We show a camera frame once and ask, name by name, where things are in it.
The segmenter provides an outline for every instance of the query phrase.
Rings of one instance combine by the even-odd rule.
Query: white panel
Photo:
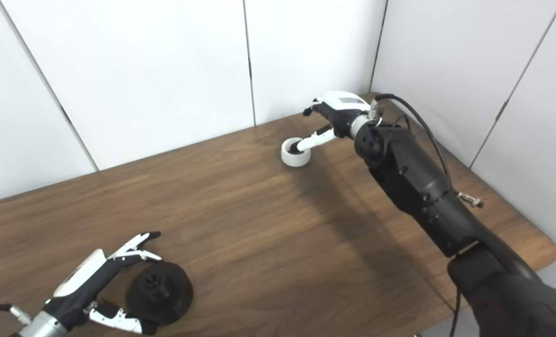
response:
[[[391,1],[371,89],[406,99],[468,166],[555,12],[556,0]]]
[[[496,124],[473,170],[556,243],[556,19]],[[556,262],[538,272],[556,287]],[[423,331],[448,335],[451,320]],[[460,337],[477,337],[469,310]]]
[[[385,0],[245,0],[258,124],[369,91]]]
[[[253,125],[241,0],[4,0],[96,164]]]
[[[0,11],[0,198],[93,171]]]

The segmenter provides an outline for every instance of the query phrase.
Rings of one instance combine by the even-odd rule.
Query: white ring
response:
[[[282,143],[282,161],[284,164],[292,167],[303,166],[311,160],[311,150],[306,149],[301,154],[291,154],[290,145],[293,145],[302,138],[290,138]]]

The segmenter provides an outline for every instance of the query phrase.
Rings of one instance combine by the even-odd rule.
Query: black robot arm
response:
[[[375,121],[355,151],[392,202],[417,221],[445,256],[483,337],[556,336],[556,289],[460,201],[439,166],[406,128]]]

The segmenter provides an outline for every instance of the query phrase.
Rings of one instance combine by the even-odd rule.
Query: wood grain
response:
[[[387,117],[400,111],[385,104]],[[179,263],[195,299],[160,336],[411,335],[451,313],[445,259],[391,204],[349,139],[280,160],[284,139],[323,126],[295,115],[0,201],[0,303],[35,314],[94,249],[136,233]],[[418,140],[432,155],[423,132]],[[486,201],[476,215],[531,266],[556,246],[449,153],[455,186]],[[122,271],[100,298],[124,303],[145,268]],[[0,314],[0,336],[19,324]],[[72,336],[130,336],[93,323]]]

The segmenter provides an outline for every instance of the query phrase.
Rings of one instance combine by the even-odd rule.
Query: black cylindrical holder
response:
[[[159,262],[145,269],[132,283],[126,304],[141,320],[158,326],[179,320],[193,301],[193,286],[184,269]]]

